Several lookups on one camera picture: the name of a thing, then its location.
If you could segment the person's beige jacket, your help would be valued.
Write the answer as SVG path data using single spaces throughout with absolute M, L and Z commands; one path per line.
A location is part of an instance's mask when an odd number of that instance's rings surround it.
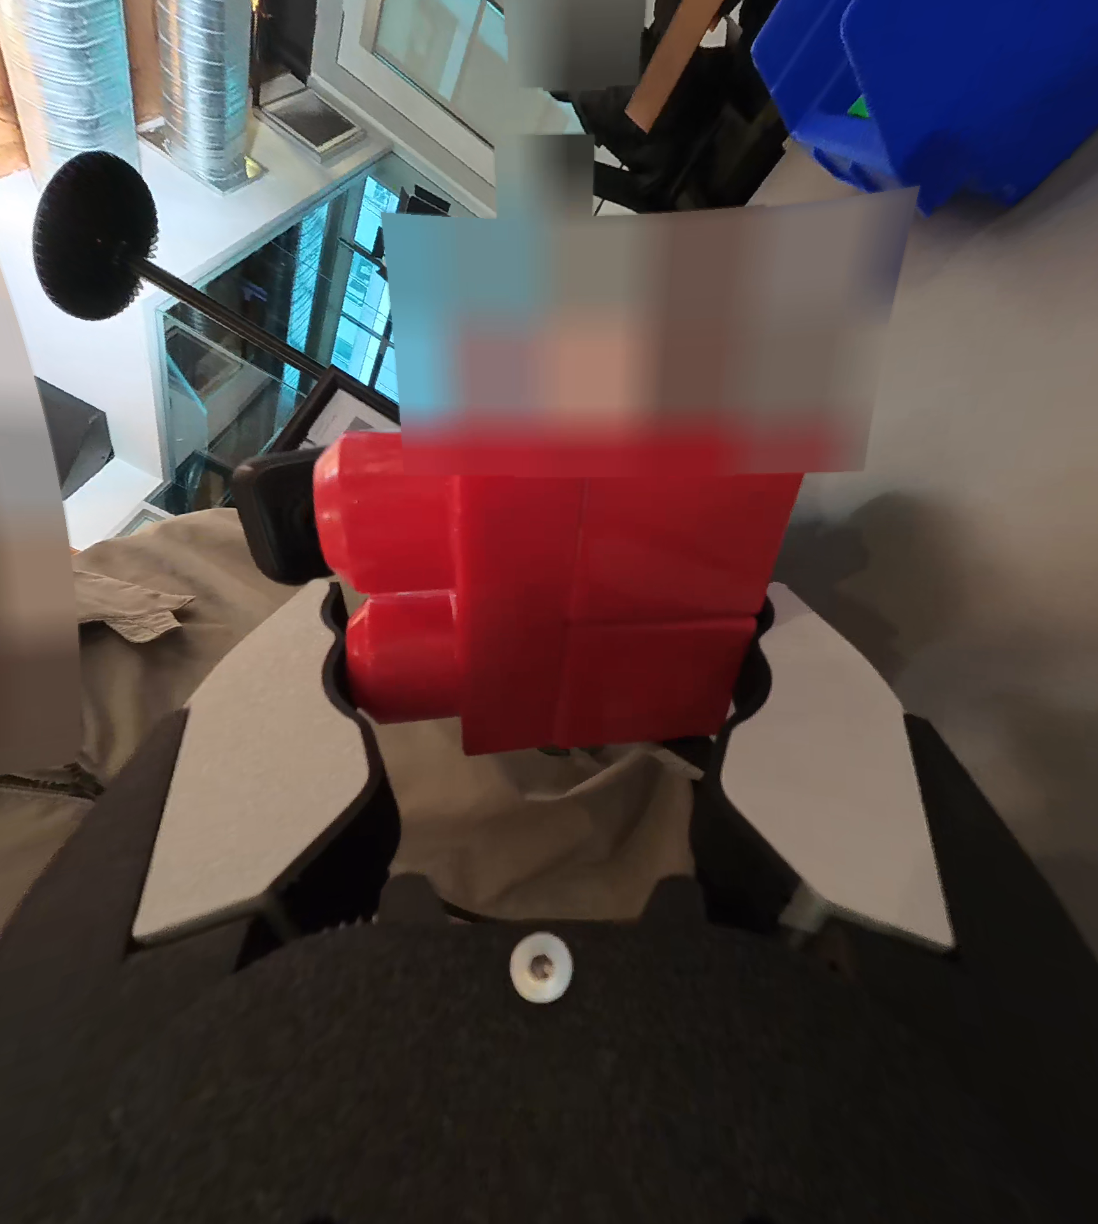
M 105 540 L 72 567 L 82 746 L 0 776 L 0 931 L 145 736 L 294 595 L 256 568 L 231 509 Z M 658 880 L 692 873 L 690 782 L 641 749 L 466 757 L 457 720 L 373 732 L 402 823 L 393 869 L 468 916 L 631 919 Z

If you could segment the blue storage bin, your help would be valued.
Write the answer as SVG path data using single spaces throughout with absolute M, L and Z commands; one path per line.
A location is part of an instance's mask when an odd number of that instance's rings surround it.
M 1098 129 L 1098 2 L 782 2 L 751 62 L 826 174 L 1012 207 Z

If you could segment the red mega block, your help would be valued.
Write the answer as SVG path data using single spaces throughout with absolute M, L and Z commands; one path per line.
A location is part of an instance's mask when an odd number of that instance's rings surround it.
M 585 481 L 570 619 L 755 616 L 799 489 L 798 474 Z
M 398 434 L 333 442 L 312 500 L 323 558 L 363 597 L 351 704 L 384 726 L 455 718 L 468 757 L 554 745 L 584 490 L 410 470 Z
M 580 624 L 566 634 L 555 745 L 709 737 L 723 726 L 752 642 L 773 619 Z

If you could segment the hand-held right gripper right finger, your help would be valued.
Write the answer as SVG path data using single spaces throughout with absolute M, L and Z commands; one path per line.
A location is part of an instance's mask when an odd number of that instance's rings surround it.
M 802 943 L 831 924 L 929 953 L 954 930 L 900 703 L 785 586 L 695 786 L 709 919 Z

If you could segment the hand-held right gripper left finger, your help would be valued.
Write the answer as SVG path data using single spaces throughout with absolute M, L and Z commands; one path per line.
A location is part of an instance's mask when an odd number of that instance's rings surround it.
M 309 584 L 189 698 L 137 944 L 257 917 L 294 939 L 375 913 L 399 817 L 337 684 L 345 623 L 340 586 Z

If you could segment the silver ventilation duct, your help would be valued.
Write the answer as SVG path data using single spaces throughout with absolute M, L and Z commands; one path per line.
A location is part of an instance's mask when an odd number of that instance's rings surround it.
M 92 151 L 138 170 L 123 3 L 24 3 L 20 35 L 30 80 L 15 100 L 36 184 Z
M 248 184 L 249 2 L 157 2 L 159 150 L 217 194 Z

